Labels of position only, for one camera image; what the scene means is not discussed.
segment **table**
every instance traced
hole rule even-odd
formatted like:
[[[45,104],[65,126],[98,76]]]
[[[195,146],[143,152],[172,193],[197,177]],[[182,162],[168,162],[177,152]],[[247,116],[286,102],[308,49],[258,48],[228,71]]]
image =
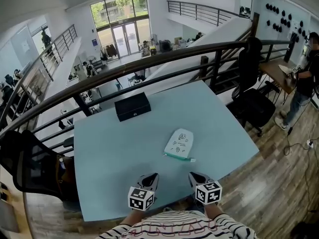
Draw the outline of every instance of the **table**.
[[[287,81],[288,76],[279,68],[278,65],[295,68],[296,65],[289,61],[285,62],[283,59],[274,59],[259,65],[260,70],[269,75],[286,93],[290,94],[295,89],[295,82]]]
[[[144,174],[160,176],[154,209],[192,194],[190,171],[218,180],[258,152],[202,81],[150,95],[148,100],[150,112],[123,122],[112,108],[75,123],[75,173],[85,221],[126,216],[129,188]],[[194,134],[189,153],[194,163],[163,156],[178,128]]]

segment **sneaker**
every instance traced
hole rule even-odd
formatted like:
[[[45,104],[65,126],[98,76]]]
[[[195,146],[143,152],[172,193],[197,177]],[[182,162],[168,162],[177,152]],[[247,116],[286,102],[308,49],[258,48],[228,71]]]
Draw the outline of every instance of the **sneaker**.
[[[287,128],[286,125],[284,125],[284,121],[282,118],[275,117],[275,123],[277,124],[278,127],[280,127],[282,130],[285,130]]]
[[[283,119],[287,117],[287,113],[285,111],[280,111],[279,114],[281,117],[283,117]]]

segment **light blue table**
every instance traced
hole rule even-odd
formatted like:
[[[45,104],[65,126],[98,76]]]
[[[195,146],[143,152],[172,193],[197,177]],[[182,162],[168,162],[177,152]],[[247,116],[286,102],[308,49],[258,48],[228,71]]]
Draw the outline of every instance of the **light blue table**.
[[[115,109],[75,123],[75,172],[85,221],[126,216],[128,192],[147,173],[159,174],[156,208],[192,193],[188,173],[220,179],[247,162],[257,146],[217,96],[194,82],[148,96],[152,111],[119,122]],[[163,156],[178,128],[194,134],[186,162]]]

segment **office chair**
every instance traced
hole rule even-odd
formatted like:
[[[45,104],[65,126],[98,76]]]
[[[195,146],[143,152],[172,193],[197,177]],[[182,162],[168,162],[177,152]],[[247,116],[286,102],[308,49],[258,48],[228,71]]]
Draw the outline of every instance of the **office chair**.
[[[7,167],[11,170],[15,187],[22,192],[57,197],[66,209],[79,210],[74,158],[49,149],[29,130],[21,134],[9,131],[4,137],[9,138],[13,132],[20,148],[18,154],[14,152],[13,165],[9,163]],[[6,143],[2,143],[1,151],[3,146],[9,149]],[[60,158],[63,159],[65,169],[61,167]]]
[[[243,120],[243,126],[248,121],[258,130],[261,136],[261,126],[264,126],[275,112],[275,105],[256,89],[250,89],[257,82],[258,66],[262,44],[256,37],[249,37],[247,47],[239,53],[239,85],[232,93],[235,105],[235,116]]]

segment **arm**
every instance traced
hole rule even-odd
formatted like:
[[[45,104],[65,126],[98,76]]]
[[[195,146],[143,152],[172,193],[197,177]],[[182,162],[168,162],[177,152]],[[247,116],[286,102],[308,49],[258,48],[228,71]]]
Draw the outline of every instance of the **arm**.
[[[206,211],[207,217],[210,218],[211,220],[216,218],[218,215],[223,214],[223,212],[218,208],[218,206],[215,203],[210,205],[205,205],[205,211]]]
[[[143,211],[132,210],[131,213],[120,223],[120,225],[125,224],[129,226],[133,226],[136,223],[141,222],[143,216],[144,216]]]
[[[306,72],[303,72],[303,73],[298,73],[298,78],[299,79],[305,79],[305,78],[310,78],[312,77],[313,74],[311,73],[311,71],[306,71]]]

